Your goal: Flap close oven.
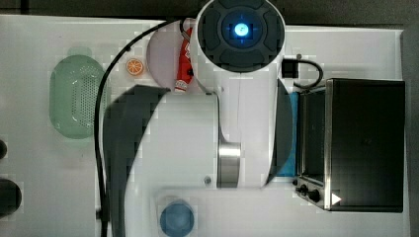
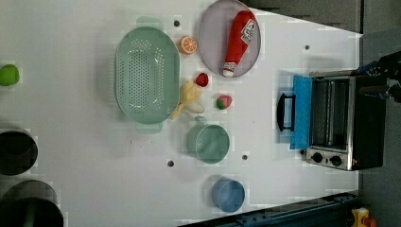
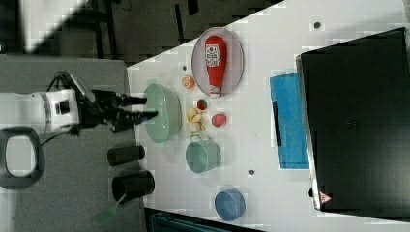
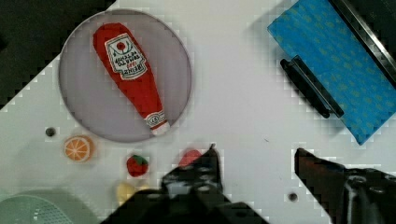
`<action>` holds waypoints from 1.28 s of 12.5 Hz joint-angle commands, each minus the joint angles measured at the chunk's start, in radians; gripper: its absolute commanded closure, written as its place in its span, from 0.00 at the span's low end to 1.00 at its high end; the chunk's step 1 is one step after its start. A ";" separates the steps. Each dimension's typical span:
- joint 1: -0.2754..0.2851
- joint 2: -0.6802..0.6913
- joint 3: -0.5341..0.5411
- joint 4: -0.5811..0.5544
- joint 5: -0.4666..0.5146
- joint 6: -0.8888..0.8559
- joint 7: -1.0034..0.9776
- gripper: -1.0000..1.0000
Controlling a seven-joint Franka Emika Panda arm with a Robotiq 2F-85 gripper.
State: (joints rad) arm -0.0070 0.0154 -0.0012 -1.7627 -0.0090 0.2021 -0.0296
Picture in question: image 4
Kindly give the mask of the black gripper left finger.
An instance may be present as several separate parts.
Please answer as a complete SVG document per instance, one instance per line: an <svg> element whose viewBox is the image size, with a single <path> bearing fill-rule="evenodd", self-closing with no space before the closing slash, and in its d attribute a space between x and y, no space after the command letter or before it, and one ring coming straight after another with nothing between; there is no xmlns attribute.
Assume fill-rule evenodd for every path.
<svg viewBox="0 0 396 224"><path fill-rule="evenodd" d="M223 192L219 154L215 144L211 144L204 154L188 165L173 169L161 181L162 189L171 198L189 194L193 188L204 186Z"/></svg>

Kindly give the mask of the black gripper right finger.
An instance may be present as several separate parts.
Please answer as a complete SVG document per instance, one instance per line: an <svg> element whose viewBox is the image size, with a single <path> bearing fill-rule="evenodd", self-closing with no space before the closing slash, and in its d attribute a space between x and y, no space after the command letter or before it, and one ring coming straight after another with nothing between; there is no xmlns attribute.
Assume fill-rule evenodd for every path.
<svg viewBox="0 0 396 224"><path fill-rule="evenodd" d="M396 224L395 176L374 168L351 168L316 157L303 148L294 172L332 224Z"/></svg>

